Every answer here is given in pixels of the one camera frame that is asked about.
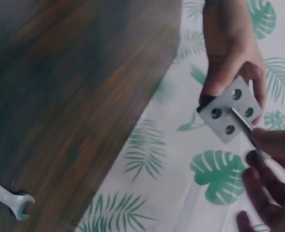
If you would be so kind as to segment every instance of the wooden table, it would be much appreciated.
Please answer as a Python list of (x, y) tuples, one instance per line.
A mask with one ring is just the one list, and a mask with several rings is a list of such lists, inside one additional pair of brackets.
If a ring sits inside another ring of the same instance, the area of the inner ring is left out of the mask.
[(178, 47), (180, 0), (0, 0), (0, 232), (73, 231)]

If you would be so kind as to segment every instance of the open-end wrench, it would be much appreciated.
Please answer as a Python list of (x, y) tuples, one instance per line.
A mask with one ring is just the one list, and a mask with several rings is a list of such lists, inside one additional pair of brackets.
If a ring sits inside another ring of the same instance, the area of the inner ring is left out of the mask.
[(29, 215), (24, 214), (24, 207), (28, 203), (34, 203), (35, 199), (28, 194), (15, 195), (0, 186), (0, 202), (11, 209), (17, 220), (24, 221), (29, 217)]

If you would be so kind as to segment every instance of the fabric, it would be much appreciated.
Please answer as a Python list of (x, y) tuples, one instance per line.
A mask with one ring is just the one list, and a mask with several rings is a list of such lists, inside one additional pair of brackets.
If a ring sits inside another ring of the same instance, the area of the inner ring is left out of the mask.
[[(85, 212), (77, 232), (236, 232), (246, 210), (269, 231), (244, 191), (244, 135), (224, 145), (196, 114), (208, 61), (203, 0), (184, 0), (177, 57)], [(248, 0), (267, 63), (261, 127), (285, 129), (285, 0)], [(285, 182), (285, 173), (268, 160)]]

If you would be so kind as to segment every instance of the leaf print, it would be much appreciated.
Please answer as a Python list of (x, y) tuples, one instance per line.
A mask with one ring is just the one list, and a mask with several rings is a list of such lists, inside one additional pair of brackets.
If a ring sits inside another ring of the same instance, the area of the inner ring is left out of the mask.
[(256, 232), (269, 232), (270, 228), (264, 224), (259, 224), (253, 226), (253, 229), (255, 229)]
[(203, 34), (198, 31), (186, 30), (180, 35), (180, 44), (175, 63), (185, 60), (192, 54), (200, 54), (205, 50)]
[(128, 229), (146, 231), (144, 222), (155, 220), (139, 213), (146, 199), (133, 194), (113, 197), (108, 194), (104, 199), (101, 194), (97, 200), (93, 199), (89, 206), (89, 217), (78, 225), (81, 232), (126, 232)]
[(224, 151), (205, 151), (193, 158), (191, 169), (197, 184), (209, 184), (205, 196), (212, 204), (232, 204), (244, 191), (241, 179), (244, 166), (240, 156)]
[(275, 102), (281, 99), (285, 107), (285, 59), (273, 57), (266, 59), (267, 92)]
[(271, 113), (265, 113), (264, 124), (266, 129), (270, 131), (285, 130), (285, 115), (278, 110)]
[(202, 15), (202, 10), (204, 8), (204, 0), (191, 0), (184, 3), (183, 7), (186, 11), (186, 16), (188, 18), (193, 18), (194, 21)]
[(164, 169), (166, 157), (166, 143), (163, 141), (163, 133), (157, 130), (151, 120), (141, 120), (137, 123), (129, 136), (129, 147), (125, 158), (127, 172), (135, 173), (133, 180), (141, 173), (146, 171), (152, 178), (161, 175)]
[(258, 40), (271, 35), (276, 27), (276, 13), (272, 4), (266, 0), (248, 0), (255, 37)]
[(163, 79), (152, 96), (155, 104), (162, 105), (165, 101), (171, 100), (174, 96), (174, 88), (168, 79)]
[(197, 66), (191, 65), (191, 76), (201, 85), (204, 85), (207, 75)]
[(185, 123), (184, 125), (179, 126), (177, 131), (192, 131), (192, 130), (205, 126), (205, 123), (195, 125), (195, 120), (196, 120), (196, 110), (193, 111), (191, 120), (188, 123)]

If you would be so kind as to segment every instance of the square metal plate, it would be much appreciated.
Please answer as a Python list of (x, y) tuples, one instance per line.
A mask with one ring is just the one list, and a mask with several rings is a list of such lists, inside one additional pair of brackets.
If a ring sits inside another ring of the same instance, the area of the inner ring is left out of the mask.
[(258, 102), (242, 77), (236, 79), (218, 97), (197, 108), (197, 113), (225, 144), (229, 143), (240, 132), (241, 128), (230, 114), (234, 107), (252, 125), (254, 119), (262, 114)]

